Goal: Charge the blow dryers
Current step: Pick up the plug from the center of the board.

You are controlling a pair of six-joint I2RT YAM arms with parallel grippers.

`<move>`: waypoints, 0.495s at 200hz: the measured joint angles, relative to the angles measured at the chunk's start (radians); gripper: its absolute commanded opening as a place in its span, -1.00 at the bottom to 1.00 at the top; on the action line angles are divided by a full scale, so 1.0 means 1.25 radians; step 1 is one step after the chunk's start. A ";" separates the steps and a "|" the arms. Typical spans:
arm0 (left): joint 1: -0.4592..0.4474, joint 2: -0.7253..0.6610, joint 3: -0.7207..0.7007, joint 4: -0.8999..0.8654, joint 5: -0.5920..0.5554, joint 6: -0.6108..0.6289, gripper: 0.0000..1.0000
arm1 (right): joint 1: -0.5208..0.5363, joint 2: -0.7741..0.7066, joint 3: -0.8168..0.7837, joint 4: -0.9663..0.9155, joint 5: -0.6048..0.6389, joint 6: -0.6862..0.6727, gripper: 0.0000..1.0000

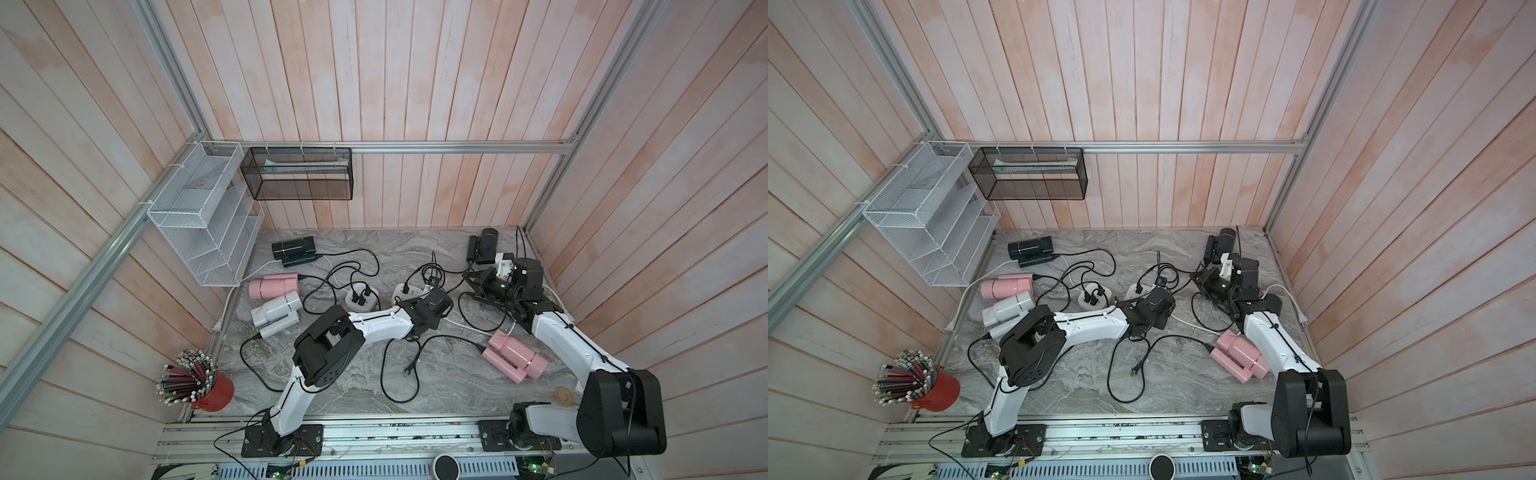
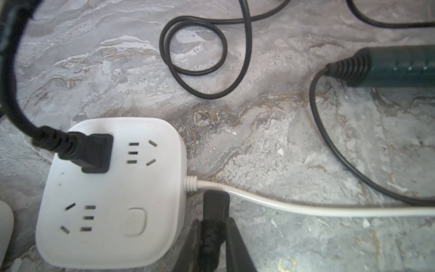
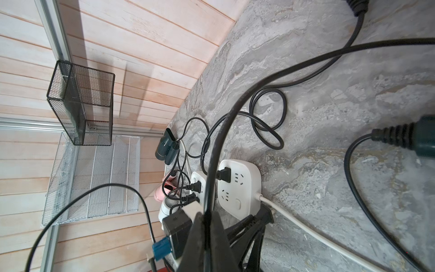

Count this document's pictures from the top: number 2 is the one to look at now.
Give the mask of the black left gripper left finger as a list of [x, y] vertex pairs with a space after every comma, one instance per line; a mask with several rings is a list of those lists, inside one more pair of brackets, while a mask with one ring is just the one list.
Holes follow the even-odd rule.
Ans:
[[202, 222], [195, 220], [174, 265], [173, 272], [199, 272], [199, 253], [202, 243]]

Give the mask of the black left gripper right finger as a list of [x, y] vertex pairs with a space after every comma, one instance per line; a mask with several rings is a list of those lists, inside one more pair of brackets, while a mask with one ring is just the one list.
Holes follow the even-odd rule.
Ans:
[[225, 220], [225, 250], [228, 272], [257, 272], [233, 218]]

